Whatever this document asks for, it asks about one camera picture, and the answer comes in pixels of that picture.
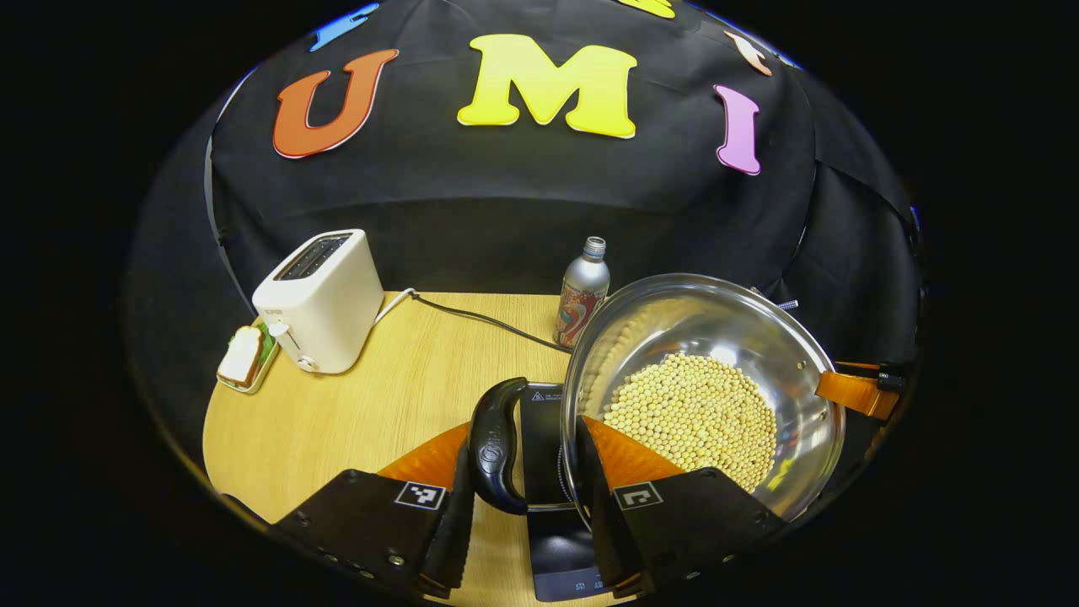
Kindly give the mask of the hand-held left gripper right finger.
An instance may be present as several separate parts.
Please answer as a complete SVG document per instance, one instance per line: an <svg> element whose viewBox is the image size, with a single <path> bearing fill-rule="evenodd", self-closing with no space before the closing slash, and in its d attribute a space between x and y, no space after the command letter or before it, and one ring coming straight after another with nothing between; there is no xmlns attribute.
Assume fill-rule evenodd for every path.
<svg viewBox="0 0 1079 607"><path fill-rule="evenodd" d="M655 594L770 543L786 519L723 472L685 472L602 422L577 419L582 505L617 599Z"/></svg>

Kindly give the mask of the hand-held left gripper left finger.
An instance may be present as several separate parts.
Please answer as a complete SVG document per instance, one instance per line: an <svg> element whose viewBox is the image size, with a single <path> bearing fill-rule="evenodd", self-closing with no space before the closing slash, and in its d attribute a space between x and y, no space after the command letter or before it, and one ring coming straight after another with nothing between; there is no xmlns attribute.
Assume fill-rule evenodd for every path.
<svg viewBox="0 0 1079 607"><path fill-rule="evenodd" d="M279 518L274 533L361 584L448 599L469 556L469 431L468 422L451 427L377 473L341 471Z"/></svg>

